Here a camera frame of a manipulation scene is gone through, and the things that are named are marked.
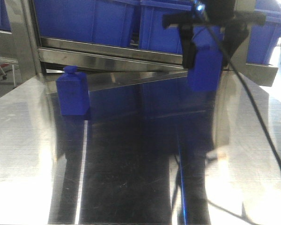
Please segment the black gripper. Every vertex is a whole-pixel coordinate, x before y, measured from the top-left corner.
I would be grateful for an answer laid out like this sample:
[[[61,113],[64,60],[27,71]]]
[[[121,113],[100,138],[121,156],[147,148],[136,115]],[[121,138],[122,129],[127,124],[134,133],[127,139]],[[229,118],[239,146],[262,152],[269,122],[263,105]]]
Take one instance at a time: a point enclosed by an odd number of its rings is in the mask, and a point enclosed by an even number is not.
[[[228,56],[232,58],[239,46],[248,37],[248,24],[263,26],[266,15],[257,11],[235,11],[234,0],[193,0],[191,10],[163,15],[162,26],[179,26],[182,45],[183,68],[193,68],[197,54],[193,42],[192,25],[225,27],[222,45]]]

